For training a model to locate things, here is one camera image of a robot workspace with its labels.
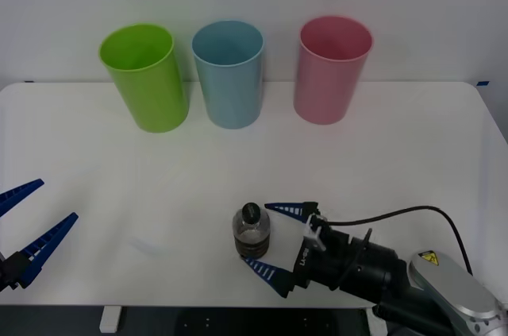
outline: blue cup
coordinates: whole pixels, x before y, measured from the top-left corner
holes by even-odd
[[[252,124],[261,111],[263,36],[241,21],[219,21],[199,30],[192,51],[206,111],[217,126]]]

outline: bottle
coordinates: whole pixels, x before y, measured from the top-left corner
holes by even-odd
[[[255,203],[246,203],[233,217],[237,252],[244,258],[261,258],[270,244],[270,217]]]

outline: cup rim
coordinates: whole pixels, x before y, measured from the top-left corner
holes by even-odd
[[[156,61],[155,63],[153,64],[149,64],[148,66],[145,66],[144,68],[130,68],[130,69],[124,69],[124,68],[114,68],[112,66],[109,66],[106,62],[104,62],[104,60],[102,59],[101,57],[101,50],[102,50],[102,46],[104,46],[104,44],[116,33],[118,32],[121,32],[122,30],[125,30],[125,29],[129,29],[129,28],[133,28],[135,26],[152,26],[152,27],[155,27],[155,28],[158,28],[158,29],[162,29],[163,31],[165,31],[169,37],[171,38],[171,47],[169,48],[169,50],[166,52],[166,54],[158,61]],[[171,32],[169,30],[167,30],[166,28],[164,28],[162,25],[157,25],[157,24],[152,24],[151,22],[137,22],[135,24],[131,24],[131,25],[127,25],[127,26],[122,26],[121,28],[118,28],[116,30],[114,30],[113,32],[111,32],[106,38],[104,38],[104,40],[102,40],[100,46],[98,47],[98,58],[101,60],[102,64],[104,66],[106,66],[107,68],[109,68],[110,70],[115,70],[115,71],[120,71],[120,72],[139,72],[139,71],[144,71],[144,70],[148,70],[149,68],[153,68],[155,67],[157,64],[160,64],[161,62],[164,62],[170,55],[171,53],[173,52],[173,48],[175,48],[175,38],[173,38],[173,35],[171,34]]]
[[[351,21],[351,22],[357,24],[358,26],[361,26],[368,33],[369,37],[371,38],[371,46],[362,55],[357,56],[355,58],[349,58],[347,60],[335,60],[333,58],[326,58],[325,56],[320,56],[319,54],[316,54],[315,52],[311,51],[309,48],[307,48],[303,44],[303,41],[302,41],[302,31],[303,31],[303,29],[309,23],[311,23],[313,21],[316,21],[316,20],[319,20],[319,19],[322,19],[322,18],[343,18],[345,20],[348,20],[348,21]],[[317,57],[317,58],[319,58],[321,60],[327,60],[329,62],[334,62],[334,63],[347,63],[347,62],[353,62],[355,60],[360,60],[360,59],[366,57],[368,55],[368,53],[371,52],[372,48],[374,47],[374,36],[372,36],[372,32],[369,30],[369,28],[366,25],[362,24],[360,21],[358,21],[358,20],[356,20],[356,19],[354,19],[352,17],[343,16],[343,15],[340,15],[340,14],[326,14],[324,16],[317,16],[317,17],[311,18],[309,21],[306,21],[306,23],[303,24],[302,27],[300,28],[298,39],[300,41],[300,46],[302,46],[309,54],[312,54],[313,56],[315,56],[315,57]]]
[[[254,56],[250,57],[248,60],[244,60],[243,62],[240,62],[238,64],[213,64],[211,62],[208,62],[207,60],[204,60],[200,56],[198,56],[198,54],[196,54],[196,52],[194,51],[194,39],[196,38],[196,36],[202,30],[208,28],[209,26],[216,25],[216,24],[219,24],[221,22],[240,22],[241,24],[245,24],[245,25],[248,25],[248,26],[251,26],[252,28],[254,28],[254,30],[257,31],[260,34],[260,36],[261,36],[261,47],[260,47],[260,50]],[[263,52],[263,50],[264,50],[264,37],[263,37],[263,34],[257,29],[257,27],[255,27],[253,24],[251,24],[249,22],[240,21],[240,20],[219,20],[219,21],[211,22],[208,25],[205,25],[202,28],[200,28],[200,30],[198,30],[196,32],[196,34],[192,37],[192,41],[190,42],[190,47],[192,48],[192,54],[194,55],[194,57],[196,59],[200,60],[201,62],[203,62],[204,64],[208,64],[208,65],[214,66],[216,68],[235,68],[237,66],[241,66],[242,64],[246,64],[247,62],[250,62],[251,60],[254,60],[255,58],[257,58]]]

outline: plastic cup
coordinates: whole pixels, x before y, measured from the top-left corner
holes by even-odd
[[[332,124],[346,114],[374,40],[348,17],[324,16],[300,31],[294,109],[315,124]]]
[[[206,111],[217,126],[238,129],[260,115],[264,40],[252,25],[219,21],[200,29],[192,51]]]
[[[165,28],[136,24],[111,33],[99,50],[134,121],[148,132],[167,132],[187,116],[173,47]]]

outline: green cup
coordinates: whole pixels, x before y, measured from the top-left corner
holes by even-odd
[[[99,50],[134,121],[148,132],[167,132],[187,116],[173,48],[165,28],[136,24],[111,33]]]

